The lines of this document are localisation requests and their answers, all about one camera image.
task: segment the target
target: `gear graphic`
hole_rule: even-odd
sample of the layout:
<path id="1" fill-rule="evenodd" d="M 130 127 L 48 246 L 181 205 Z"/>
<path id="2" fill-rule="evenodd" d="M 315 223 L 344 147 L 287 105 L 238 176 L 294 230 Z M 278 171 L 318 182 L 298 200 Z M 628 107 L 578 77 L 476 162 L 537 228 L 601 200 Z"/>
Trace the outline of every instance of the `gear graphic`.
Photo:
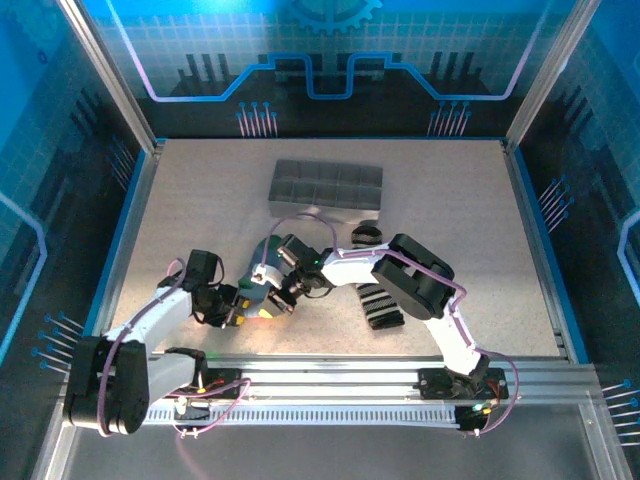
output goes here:
<path id="1" fill-rule="evenodd" d="M 0 13 L 13 12 L 24 33 L 43 49 L 60 27 L 60 13 L 51 0 L 8 0 Z"/>
<path id="2" fill-rule="evenodd" d="M 380 7 L 380 0 L 290 0 L 287 10 L 301 28 L 333 35 L 337 31 L 347 33 L 349 27 L 360 28 Z"/>

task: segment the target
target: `robotic arm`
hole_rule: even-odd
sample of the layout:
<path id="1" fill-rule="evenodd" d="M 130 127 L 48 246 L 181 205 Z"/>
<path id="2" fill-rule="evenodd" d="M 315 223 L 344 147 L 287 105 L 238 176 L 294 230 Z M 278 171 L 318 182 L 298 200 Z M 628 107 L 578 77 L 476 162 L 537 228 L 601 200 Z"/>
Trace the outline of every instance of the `robotic arm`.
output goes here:
<path id="1" fill-rule="evenodd" d="M 442 369 L 434 369 L 437 381 L 424 382 L 429 386 L 420 388 L 423 398 L 473 399 L 481 392 L 489 359 L 476 351 L 457 309 L 454 272 L 411 237 L 398 234 L 375 248 L 318 253 L 288 235 L 277 252 L 291 268 L 286 276 L 268 265 L 253 269 L 252 281 L 271 285 L 263 315 L 293 313 L 298 298 L 314 289 L 378 283 L 404 311 L 425 323 L 442 351 L 444 381 Z M 238 380 L 239 371 L 208 370 L 205 353 L 199 350 L 173 348 L 152 356 L 169 332 L 191 315 L 219 328 L 242 323 L 248 302 L 237 288 L 212 283 L 219 262 L 215 254 L 192 251 L 185 272 L 164 278 L 129 322 L 106 335 L 80 339 L 63 408 L 69 423 L 103 434 L 130 434 L 142 425 L 154 401 L 180 389 L 231 387 Z"/>
<path id="2" fill-rule="evenodd" d="M 172 348 L 152 357 L 169 332 L 191 315 L 202 315 L 197 317 L 201 323 L 220 328 L 241 323 L 242 299 L 237 288 L 211 283 L 218 262 L 213 253 L 193 250 L 180 286 L 167 296 L 181 272 L 163 279 L 147 305 L 134 315 L 139 321 L 132 318 L 104 336 L 78 341 L 63 408 L 68 422 L 100 430 L 97 412 L 102 395 L 107 432 L 130 434 L 142 425 L 148 406 L 167 394 L 185 387 L 199 389 L 217 380 L 235 380 L 212 378 L 206 355 L 199 350 Z M 124 329 L 129 332 L 117 345 L 107 388 L 101 393 L 108 354 Z"/>
<path id="3" fill-rule="evenodd" d="M 316 288 L 380 284 L 405 312 L 422 320 L 431 332 L 451 378 L 450 398 L 474 398 L 489 359 L 475 351 L 453 299 L 455 290 L 450 285 L 455 285 L 454 272 L 442 259 L 405 234 L 374 248 L 335 252 L 327 249 L 322 253 L 288 235 L 277 252 L 292 268 L 286 277 L 268 265 L 256 265 L 253 270 L 254 282 L 272 285 L 263 305 L 264 314 L 291 314 L 297 299 Z"/>

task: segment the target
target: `metal profile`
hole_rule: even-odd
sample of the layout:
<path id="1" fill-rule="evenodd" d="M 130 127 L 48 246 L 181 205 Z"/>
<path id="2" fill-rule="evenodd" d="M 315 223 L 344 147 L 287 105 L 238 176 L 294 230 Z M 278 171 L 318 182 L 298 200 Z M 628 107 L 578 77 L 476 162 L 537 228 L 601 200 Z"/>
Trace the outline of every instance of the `metal profile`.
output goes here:
<path id="1" fill-rule="evenodd" d="M 148 155 L 153 154 L 156 146 L 155 135 L 115 62 L 96 33 L 86 9 L 75 0 L 57 0 L 57 2 L 140 147 Z"/>
<path id="2" fill-rule="evenodd" d="M 575 365 L 553 359 L 516 359 L 520 378 L 518 405 L 581 405 L 602 400 L 593 365 Z M 442 405 L 425 401 L 414 388 L 421 368 L 443 368 L 430 357 L 224 357 L 211 368 L 240 368 L 251 378 L 254 405 Z M 509 390 L 515 382 L 509 364 L 502 368 Z M 444 402 L 474 405 L 474 400 Z"/>
<path id="3" fill-rule="evenodd" d="M 158 152 L 162 151 L 163 143 L 158 145 Z M 134 186 L 133 199 L 129 207 L 126 222 L 118 245 L 109 277 L 107 279 L 102 302 L 96 315 L 96 321 L 89 335 L 101 335 L 103 329 L 111 324 L 116 308 L 116 301 L 120 296 L 124 275 L 133 252 L 138 229 L 142 222 L 144 209 L 149 198 L 153 177 L 158 165 L 159 155 L 145 155 L 140 176 Z M 61 398 L 64 398 L 66 385 L 60 390 Z M 36 467 L 31 478 L 58 480 L 63 478 L 64 468 L 68 456 L 71 454 L 76 436 L 76 428 L 64 425 L 62 419 L 62 402 L 59 402 L 49 421 L 49 427 L 45 434 L 42 450 L 38 457 Z"/>
<path id="4" fill-rule="evenodd" d="M 520 172 L 520 169 L 518 168 L 518 163 L 513 151 L 509 148 L 507 148 L 507 151 L 505 152 L 505 163 L 507 165 L 509 176 L 511 177 L 513 192 L 516 197 L 518 209 L 520 210 L 520 217 L 522 218 L 522 224 L 529 242 L 533 264 L 536 268 L 536 272 L 538 273 L 540 289 L 547 307 L 547 312 L 549 313 L 551 325 L 554 330 L 558 330 L 561 333 L 564 340 L 564 355 L 566 355 L 569 361 L 578 363 L 578 356 L 571 340 L 571 334 L 569 332 L 569 327 L 567 326 L 564 310 L 560 304 L 557 287 L 553 279 L 553 274 L 551 273 L 551 267 L 549 266 L 549 261 L 547 260 L 544 252 L 540 230 L 536 225 L 533 207 L 529 203 L 525 194 L 526 188 L 524 185 L 524 179 L 522 178 L 522 172 Z"/>
<path id="5" fill-rule="evenodd" d="M 589 26 L 600 2 L 601 0 L 576 2 L 507 131 L 510 149 L 516 148 L 524 138 L 571 53 Z"/>
<path id="6" fill-rule="evenodd" d="M 580 405 L 580 415 L 598 476 L 602 480 L 632 480 L 633 475 L 606 405 Z"/>

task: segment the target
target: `gray tray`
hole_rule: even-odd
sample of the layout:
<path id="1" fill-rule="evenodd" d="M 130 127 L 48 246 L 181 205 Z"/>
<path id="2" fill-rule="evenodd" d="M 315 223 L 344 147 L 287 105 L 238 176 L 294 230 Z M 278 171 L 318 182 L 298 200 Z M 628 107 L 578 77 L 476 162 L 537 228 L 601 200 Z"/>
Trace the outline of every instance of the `gray tray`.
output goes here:
<path id="1" fill-rule="evenodd" d="M 273 217 L 310 212 L 338 223 L 375 224 L 382 168 L 350 163 L 278 160 L 269 191 Z"/>

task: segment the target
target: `grid pattern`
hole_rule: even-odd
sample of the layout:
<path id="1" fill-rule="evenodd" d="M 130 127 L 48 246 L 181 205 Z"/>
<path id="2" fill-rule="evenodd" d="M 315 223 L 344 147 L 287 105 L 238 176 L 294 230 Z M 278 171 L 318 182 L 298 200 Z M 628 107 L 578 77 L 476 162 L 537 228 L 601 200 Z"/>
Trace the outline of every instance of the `grid pattern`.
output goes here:
<path id="1" fill-rule="evenodd" d="M 285 15 L 184 15 L 128 17 L 122 23 L 157 94 L 167 96 L 180 81 L 177 70 L 188 71 L 185 56 L 224 54 L 231 75 L 258 63 L 258 56 L 270 52 L 304 52 L 323 56 L 322 74 L 338 71 L 338 54 L 364 51 L 392 51 L 412 63 L 421 73 L 444 76 L 446 60 L 432 71 L 436 52 L 446 59 L 451 53 L 461 58 L 473 52 L 471 70 L 481 69 L 480 79 L 490 93 L 502 93 L 531 37 L 539 17 L 518 14 L 396 14 L 374 11 L 361 28 L 346 34 L 327 36 L 301 28 Z M 518 83 L 526 91 L 548 52 L 564 16 L 547 19 L 530 61 Z M 138 96 L 144 88 L 112 19 L 96 19 L 105 41 L 125 78 Z M 453 79 L 462 61 L 456 62 Z M 222 71 L 214 63 L 214 73 Z"/>
<path id="2" fill-rule="evenodd" d="M 591 151 L 608 146 L 633 199 L 640 205 L 640 104 L 591 28 L 572 54 L 552 95 L 558 98 L 576 87 L 593 111 L 593 118 L 580 134 L 581 143 Z"/>
<path id="3" fill-rule="evenodd" d="M 75 38 L 63 42 L 0 151 L 0 190 L 23 208 L 29 209 L 56 149 L 72 153 L 82 144 L 70 113 L 81 88 L 100 81 L 86 62 L 78 62 L 83 55 Z M 21 222 L 0 205 L 0 263 Z"/>

